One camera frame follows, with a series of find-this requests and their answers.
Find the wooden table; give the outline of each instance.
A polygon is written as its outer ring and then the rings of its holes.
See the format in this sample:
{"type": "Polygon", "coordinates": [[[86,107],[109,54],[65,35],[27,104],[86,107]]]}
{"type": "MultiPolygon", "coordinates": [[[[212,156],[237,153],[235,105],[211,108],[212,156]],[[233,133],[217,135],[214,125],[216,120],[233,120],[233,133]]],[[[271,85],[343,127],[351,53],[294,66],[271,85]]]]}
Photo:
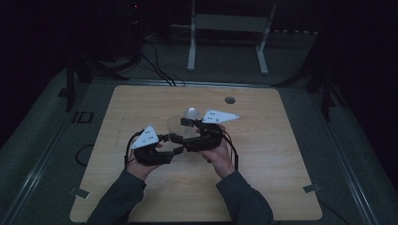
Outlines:
{"type": "MultiPolygon", "coordinates": [[[[120,175],[131,135],[152,124],[167,134],[167,120],[194,107],[238,113],[225,123],[239,154],[239,171],[268,200],[276,220],[320,219],[311,180],[302,160],[279,93],[273,89],[220,87],[118,86],[105,114],[99,136],[70,218],[85,222],[100,198],[120,175]],[[233,97],[235,104],[227,104],[233,97]]],[[[215,185],[220,178],[197,153],[184,152],[146,179],[145,196],[130,221],[229,221],[215,185]]]]}

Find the table leg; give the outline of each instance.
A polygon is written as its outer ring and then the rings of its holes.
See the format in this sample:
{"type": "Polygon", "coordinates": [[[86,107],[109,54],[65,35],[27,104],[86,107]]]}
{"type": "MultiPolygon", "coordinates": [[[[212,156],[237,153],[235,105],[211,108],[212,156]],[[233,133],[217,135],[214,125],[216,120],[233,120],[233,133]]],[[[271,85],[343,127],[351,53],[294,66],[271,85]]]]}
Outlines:
{"type": "Polygon", "coordinates": [[[255,51],[257,53],[257,59],[258,59],[258,65],[260,66],[260,71],[261,71],[261,74],[263,74],[263,75],[268,75],[268,67],[267,67],[267,63],[266,63],[266,58],[264,56],[264,47],[266,46],[269,29],[272,25],[272,19],[275,14],[276,7],[277,7],[277,4],[272,5],[271,12],[269,13],[269,16],[268,16],[268,21],[266,23],[266,27],[263,32],[263,38],[261,40],[261,43],[259,45],[255,46],[255,51]]]}
{"type": "Polygon", "coordinates": [[[195,39],[195,0],[191,1],[191,46],[190,54],[188,56],[188,71],[195,70],[195,55],[196,55],[196,39],[195,39]]]}

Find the gray sleeve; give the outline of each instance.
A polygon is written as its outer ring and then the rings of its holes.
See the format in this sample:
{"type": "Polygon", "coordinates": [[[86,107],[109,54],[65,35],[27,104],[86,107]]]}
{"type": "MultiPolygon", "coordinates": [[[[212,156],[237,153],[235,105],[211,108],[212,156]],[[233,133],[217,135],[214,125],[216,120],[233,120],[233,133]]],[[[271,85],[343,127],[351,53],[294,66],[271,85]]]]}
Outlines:
{"type": "Polygon", "coordinates": [[[267,200],[235,171],[223,178],[217,189],[225,200],[234,224],[273,224],[267,200]]]}
{"type": "Polygon", "coordinates": [[[116,224],[143,199],[144,188],[143,180],[124,170],[101,198],[86,224],[116,224]]]}

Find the metal stand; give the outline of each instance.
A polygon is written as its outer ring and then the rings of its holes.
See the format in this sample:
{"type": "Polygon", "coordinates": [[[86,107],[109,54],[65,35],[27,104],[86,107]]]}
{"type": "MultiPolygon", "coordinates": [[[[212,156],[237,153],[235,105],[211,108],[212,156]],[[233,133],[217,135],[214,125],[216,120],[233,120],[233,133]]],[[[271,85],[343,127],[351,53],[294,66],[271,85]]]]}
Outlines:
{"type": "Polygon", "coordinates": [[[262,32],[263,38],[261,43],[255,47],[258,64],[261,74],[268,75],[266,59],[264,57],[264,47],[266,46],[269,28],[275,14],[277,4],[273,4],[268,17],[243,17],[243,16],[226,16],[226,15],[210,15],[196,14],[195,0],[191,0],[191,46],[188,56],[188,71],[195,70],[196,55],[196,29],[214,29],[228,31],[249,31],[262,32]]]}

